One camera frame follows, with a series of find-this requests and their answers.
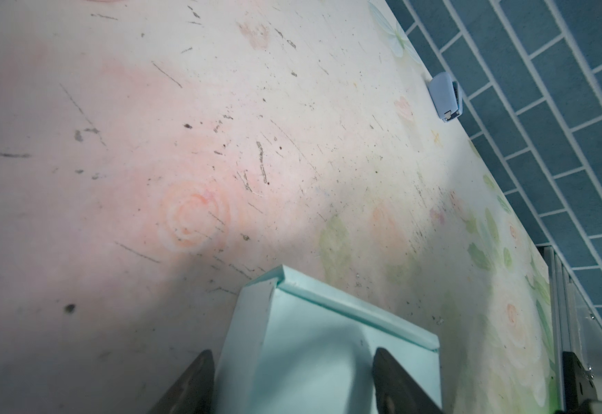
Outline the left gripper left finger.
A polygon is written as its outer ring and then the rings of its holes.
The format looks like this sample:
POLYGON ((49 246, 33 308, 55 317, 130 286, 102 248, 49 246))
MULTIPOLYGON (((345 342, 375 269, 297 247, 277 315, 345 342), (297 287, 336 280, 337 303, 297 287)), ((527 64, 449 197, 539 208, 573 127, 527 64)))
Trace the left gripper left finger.
POLYGON ((210 349, 202 351, 185 372, 148 411, 150 414, 211 413, 215 362, 210 349))

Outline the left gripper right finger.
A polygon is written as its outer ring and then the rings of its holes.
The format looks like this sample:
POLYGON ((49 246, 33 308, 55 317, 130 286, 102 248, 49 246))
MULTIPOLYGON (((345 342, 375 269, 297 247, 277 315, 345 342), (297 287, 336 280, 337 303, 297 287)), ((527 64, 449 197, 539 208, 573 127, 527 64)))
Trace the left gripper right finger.
POLYGON ((385 348, 373 357, 373 384, 379 414, 442 413, 421 386, 385 348))

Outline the light blue paper box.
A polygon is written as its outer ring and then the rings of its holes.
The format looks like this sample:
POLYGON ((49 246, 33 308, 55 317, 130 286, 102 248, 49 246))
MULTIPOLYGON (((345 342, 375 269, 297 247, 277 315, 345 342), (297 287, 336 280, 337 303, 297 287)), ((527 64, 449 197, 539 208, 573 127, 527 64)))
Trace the light blue paper box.
POLYGON ((280 266, 242 287, 216 367, 215 413, 373 413, 373 366, 388 351, 442 402, 438 337, 280 266))

